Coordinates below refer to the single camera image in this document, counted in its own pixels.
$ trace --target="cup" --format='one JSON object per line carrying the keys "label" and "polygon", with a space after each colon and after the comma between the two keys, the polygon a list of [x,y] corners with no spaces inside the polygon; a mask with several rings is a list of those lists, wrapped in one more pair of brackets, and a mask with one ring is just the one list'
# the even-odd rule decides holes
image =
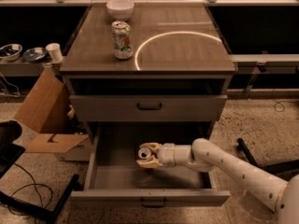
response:
{"label": "cup", "polygon": [[52,63],[60,63],[63,61],[64,57],[62,51],[60,50],[60,45],[58,43],[50,43],[46,46],[50,57],[52,58]]}

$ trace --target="floor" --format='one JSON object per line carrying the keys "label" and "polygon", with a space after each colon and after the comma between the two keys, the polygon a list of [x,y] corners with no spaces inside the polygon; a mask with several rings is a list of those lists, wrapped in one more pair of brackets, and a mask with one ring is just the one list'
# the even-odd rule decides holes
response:
{"label": "floor", "polygon": [[[0,121],[13,119],[21,103],[15,100],[6,103],[0,99]],[[228,100],[216,123],[210,140],[228,153],[245,159],[236,151],[236,139],[241,137],[248,145],[256,161],[261,165],[296,160],[299,157],[299,103],[288,100],[282,103],[267,99]],[[36,133],[27,127],[15,143],[26,147]],[[87,163],[58,161],[53,154],[24,153],[17,161],[36,180],[51,187],[53,208],[73,174],[79,174],[80,182],[86,174]],[[218,190],[229,190],[231,197],[221,207],[187,208],[88,208],[78,209],[70,200],[57,219],[57,224],[99,223],[205,223],[205,224],[276,224],[276,215],[256,200],[219,168],[213,171]],[[289,179],[297,171],[281,174]],[[20,187],[32,183],[31,178],[17,166],[13,166],[0,179],[0,189],[12,194]],[[49,191],[38,188],[45,205]],[[20,190],[15,197],[40,205],[33,187]],[[0,223],[43,223],[32,217],[11,214],[0,205]]]}

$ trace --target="open drawer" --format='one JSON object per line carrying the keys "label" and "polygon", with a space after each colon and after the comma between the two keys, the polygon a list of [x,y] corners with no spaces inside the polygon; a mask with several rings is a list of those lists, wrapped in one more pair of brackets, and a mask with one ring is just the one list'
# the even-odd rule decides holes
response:
{"label": "open drawer", "polygon": [[200,137],[199,124],[102,123],[94,139],[84,190],[73,191],[76,206],[217,206],[230,196],[217,191],[212,173],[185,167],[144,171],[136,152],[146,142],[190,144]]}
{"label": "open drawer", "polygon": [[217,121],[226,95],[71,95],[82,121]]}

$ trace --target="bowl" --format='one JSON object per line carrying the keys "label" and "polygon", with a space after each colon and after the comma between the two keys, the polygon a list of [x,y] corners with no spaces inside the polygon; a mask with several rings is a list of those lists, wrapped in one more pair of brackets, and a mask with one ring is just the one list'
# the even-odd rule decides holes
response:
{"label": "bowl", "polygon": [[44,48],[33,48],[26,50],[22,57],[26,62],[29,63],[40,63],[47,56],[48,52]]}
{"label": "bowl", "polygon": [[135,3],[131,0],[110,0],[107,2],[106,7],[113,19],[127,21],[133,15]]}
{"label": "bowl", "polygon": [[0,48],[0,58],[7,61],[15,61],[21,55],[22,46],[19,44],[9,44]]}

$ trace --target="soda can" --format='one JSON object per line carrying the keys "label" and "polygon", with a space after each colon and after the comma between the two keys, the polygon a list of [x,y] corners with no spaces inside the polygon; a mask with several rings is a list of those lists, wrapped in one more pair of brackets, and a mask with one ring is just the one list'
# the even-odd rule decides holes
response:
{"label": "soda can", "polygon": [[112,22],[114,55],[119,59],[129,59],[133,56],[130,30],[130,25],[124,21]]}

